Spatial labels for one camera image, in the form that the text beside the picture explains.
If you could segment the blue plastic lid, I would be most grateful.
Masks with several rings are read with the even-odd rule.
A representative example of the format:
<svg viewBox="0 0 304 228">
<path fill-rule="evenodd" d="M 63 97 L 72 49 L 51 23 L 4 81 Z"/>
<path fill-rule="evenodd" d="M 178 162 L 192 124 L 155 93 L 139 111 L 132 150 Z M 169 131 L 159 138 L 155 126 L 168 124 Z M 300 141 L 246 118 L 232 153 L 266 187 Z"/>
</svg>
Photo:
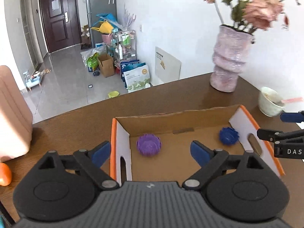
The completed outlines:
<svg viewBox="0 0 304 228">
<path fill-rule="evenodd" d="M 239 133 L 231 127 L 224 127 L 219 132 L 219 140 L 224 145 L 234 145 L 239 140 Z"/>
</svg>

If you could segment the purple plastic lid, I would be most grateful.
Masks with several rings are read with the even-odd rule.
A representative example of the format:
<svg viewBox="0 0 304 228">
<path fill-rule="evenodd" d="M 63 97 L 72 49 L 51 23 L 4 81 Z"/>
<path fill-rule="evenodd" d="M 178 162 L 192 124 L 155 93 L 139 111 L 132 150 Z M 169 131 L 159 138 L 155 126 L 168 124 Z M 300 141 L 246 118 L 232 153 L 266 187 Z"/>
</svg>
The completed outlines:
<svg viewBox="0 0 304 228">
<path fill-rule="evenodd" d="M 144 134 L 140 136 L 136 143 L 137 151 L 145 156 L 152 157 L 157 155 L 162 147 L 160 138 L 154 134 Z"/>
</svg>

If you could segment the pink spoon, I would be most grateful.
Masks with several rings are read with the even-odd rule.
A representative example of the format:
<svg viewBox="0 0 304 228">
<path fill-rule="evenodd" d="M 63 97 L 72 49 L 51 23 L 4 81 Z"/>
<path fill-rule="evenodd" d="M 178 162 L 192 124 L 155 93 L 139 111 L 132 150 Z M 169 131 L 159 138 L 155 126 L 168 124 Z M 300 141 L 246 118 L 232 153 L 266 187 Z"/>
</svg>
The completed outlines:
<svg viewBox="0 0 304 228">
<path fill-rule="evenodd" d="M 302 102 L 302 101 L 303 101 L 302 97 L 296 97 L 296 98 L 279 100 L 276 102 L 276 105 L 282 106 L 285 104 L 291 104 L 291 103 Z"/>
</svg>

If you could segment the pale green bowl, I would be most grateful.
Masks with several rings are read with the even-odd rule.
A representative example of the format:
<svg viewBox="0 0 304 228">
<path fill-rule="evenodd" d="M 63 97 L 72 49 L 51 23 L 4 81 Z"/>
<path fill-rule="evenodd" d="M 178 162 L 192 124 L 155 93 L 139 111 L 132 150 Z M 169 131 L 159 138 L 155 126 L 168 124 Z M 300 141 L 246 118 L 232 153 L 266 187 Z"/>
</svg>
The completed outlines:
<svg viewBox="0 0 304 228">
<path fill-rule="evenodd" d="M 258 107 L 264 115 L 275 117 L 279 115 L 285 107 L 285 104 L 283 104 L 281 100 L 281 96 L 275 90 L 264 86 L 260 89 Z"/>
</svg>

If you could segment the red cardboard box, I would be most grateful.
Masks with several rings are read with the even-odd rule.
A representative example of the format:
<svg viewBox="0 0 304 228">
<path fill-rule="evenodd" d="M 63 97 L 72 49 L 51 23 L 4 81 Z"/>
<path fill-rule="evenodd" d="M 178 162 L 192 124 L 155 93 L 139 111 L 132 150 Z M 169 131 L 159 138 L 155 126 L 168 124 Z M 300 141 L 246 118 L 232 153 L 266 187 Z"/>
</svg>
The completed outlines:
<svg viewBox="0 0 304 228">
<path fill-rule="evenodd" d="M 219 132 L 224 127 L 239 133 L 236 144 L 227 146 L 219 140 Z M 121 161 L 124 161 L 128 181 L 181 184 L 200 169 L 190 153 L 192 141 L 199 141 L 212 150 L 224 149 L 230 154 L 242 155 L 254 149 L 248 139 L 256 137 L 259 128 L 243 105 L 116 117 L 112 120 L 110 177 L 122 183 Z M 137 151 L 137 140 L 144 134 L 160 138 L 162 147 L 157 155 L 145 157 Z"/>
</svg>

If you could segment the pink suitcase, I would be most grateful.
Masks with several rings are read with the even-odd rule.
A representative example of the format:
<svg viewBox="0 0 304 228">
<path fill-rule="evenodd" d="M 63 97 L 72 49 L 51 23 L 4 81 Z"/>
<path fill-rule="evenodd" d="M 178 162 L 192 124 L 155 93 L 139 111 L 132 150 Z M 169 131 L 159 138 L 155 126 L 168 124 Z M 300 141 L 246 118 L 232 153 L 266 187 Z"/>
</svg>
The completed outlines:
<svg viewBox="0 0 304 228">
<path fill-rule="evenodd" d="M 32 139 L 33 115 L 22 96 L 13 74 L 1 66 L 1 162 L 25 155 Z"/>
</svg>

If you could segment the orange fruit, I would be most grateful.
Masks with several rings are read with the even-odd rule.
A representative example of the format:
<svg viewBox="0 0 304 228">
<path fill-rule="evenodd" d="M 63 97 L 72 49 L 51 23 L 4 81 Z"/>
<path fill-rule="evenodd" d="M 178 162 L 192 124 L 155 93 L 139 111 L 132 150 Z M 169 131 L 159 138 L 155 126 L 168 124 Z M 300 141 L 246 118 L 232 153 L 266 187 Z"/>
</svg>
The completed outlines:
<svg viewBox="0 0 304 228">
<path fill-rule="evenodd" d="M 7 164 L 0 163 L 0 185 L 8 186 L 12 181 L 12 172 Z"/>
</svg>

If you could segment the white green bag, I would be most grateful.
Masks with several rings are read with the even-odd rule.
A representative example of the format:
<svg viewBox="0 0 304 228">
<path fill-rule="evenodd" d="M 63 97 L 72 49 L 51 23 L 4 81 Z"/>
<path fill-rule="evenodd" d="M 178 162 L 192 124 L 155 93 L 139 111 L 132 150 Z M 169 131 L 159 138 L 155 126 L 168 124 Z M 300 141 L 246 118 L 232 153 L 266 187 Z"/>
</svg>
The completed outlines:
<svg viewBox="0 0 304 228">
<path fill-rule="evenodd" d="M 146 63 L 128 66 L 123 73 L 128 93 L 151 87 L 149 68 Z"/>
</svg>

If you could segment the purple ceramic vase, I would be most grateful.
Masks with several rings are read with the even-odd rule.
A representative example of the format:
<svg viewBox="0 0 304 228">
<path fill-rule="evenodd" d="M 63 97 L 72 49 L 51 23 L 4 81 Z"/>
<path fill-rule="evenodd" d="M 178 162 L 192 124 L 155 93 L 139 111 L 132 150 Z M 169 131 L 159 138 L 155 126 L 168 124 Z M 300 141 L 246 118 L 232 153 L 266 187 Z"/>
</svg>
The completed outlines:
<svg viewBox="0 0 304 228">
<path fill-rule="evenodd" d="M 219 27 L 213 49 L 214 63 L 210 84 L 220 92 L 234 92 L 239 74 L 243 72 L 253 36 L 227 25 Z"/>
</svg>

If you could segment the brown cardboard box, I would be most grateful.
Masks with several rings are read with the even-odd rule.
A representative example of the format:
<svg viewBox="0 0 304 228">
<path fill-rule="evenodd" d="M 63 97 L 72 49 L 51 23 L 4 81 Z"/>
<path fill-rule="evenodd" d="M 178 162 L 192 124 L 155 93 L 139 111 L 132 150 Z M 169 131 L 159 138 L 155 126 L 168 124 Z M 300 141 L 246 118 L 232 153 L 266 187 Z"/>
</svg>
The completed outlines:
<svg viewBox="0 0 304 228">
<path fill-rule="evenodd" d="M 114 60 L 109 54 L 100 55 L 98 57 L 98 64 L 105 78 L 114 75 Z"/>
</svg>

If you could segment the white flat panel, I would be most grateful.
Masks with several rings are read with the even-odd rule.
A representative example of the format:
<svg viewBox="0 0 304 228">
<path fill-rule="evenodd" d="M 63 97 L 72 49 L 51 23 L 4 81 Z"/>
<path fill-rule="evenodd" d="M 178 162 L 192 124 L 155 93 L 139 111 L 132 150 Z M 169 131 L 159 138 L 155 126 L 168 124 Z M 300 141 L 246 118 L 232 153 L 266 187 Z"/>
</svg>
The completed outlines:
<svg viewBox="0 0 304 228">
<path fill-rule="evenodd" d="M 181 64 L 177 58 L 156 47 L 155 74 L 163 83 L 179 80 Z"/>
</svg>

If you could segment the dried pink roses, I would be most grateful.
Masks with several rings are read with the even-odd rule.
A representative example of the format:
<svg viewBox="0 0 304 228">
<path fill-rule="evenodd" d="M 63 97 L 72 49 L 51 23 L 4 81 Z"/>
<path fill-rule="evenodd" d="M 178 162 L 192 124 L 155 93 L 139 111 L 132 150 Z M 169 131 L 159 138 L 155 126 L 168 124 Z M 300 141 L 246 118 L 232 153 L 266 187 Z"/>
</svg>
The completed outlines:
<svg viewBox="0 0 304 228">
<path fill-rule="evenodd" d="M 216 13 L 225 25 L 222 14 L 219 10 L 217 0 L 204 0 L 215 6 Z M 253 35 L 257 30 L 268 30 L 278 17 L 284 15 L 285 29 L 289 28 L 289 18 L 284 12 L 284 0 L 221 0 L 223 4 L 230 7 L 233 25 L 231 28 Z"/>
</svg>

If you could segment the yellow watering can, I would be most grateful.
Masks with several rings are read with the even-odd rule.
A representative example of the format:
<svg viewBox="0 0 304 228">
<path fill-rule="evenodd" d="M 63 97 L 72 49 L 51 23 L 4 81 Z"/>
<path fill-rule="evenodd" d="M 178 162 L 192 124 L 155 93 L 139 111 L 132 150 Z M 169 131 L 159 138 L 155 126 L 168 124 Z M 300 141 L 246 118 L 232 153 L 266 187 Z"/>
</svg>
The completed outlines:
<svg viewBox="0 0 304 228">
<path fill-rule="evenodd" d="M 91 29 L 98 31 L 99 33 L 111 34 L 114 27 L 108 21 L 104 21 L 101 22 L 99 27 L 92 27 Z"/>
</svg>

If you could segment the dark front door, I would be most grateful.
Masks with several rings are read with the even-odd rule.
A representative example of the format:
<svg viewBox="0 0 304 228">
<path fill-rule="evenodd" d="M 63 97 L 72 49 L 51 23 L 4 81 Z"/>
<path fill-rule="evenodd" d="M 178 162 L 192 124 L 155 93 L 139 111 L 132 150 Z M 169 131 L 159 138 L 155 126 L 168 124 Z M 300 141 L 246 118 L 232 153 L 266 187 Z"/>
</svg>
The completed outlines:
<svg viewBox="0 0 304 228">
<path fill-rule="evenodd" d="M 39 0 L 50 53 L 81 43 L 77 0 Z"/>
</svg>

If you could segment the grey refrigerator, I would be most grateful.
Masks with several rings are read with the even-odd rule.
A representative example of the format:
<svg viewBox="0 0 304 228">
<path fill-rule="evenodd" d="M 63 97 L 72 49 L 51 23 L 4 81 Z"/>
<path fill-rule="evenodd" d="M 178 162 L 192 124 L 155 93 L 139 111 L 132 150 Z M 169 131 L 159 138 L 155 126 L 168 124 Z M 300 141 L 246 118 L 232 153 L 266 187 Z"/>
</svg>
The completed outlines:
<svg viewBox="0 0 304 228">
<path fill-rule="evenodd" d="M 103 42 L 101 33 L 92 29 L 92 27 L 99 27 L 98 14 L 111 13 L 116 17 L 116 2 L 115 0 L 110 0 L 110 2 L 109 0 L 86 0 L 86 7 L 91 45 L 95 47 L 96 43 Z"/>
</svg>

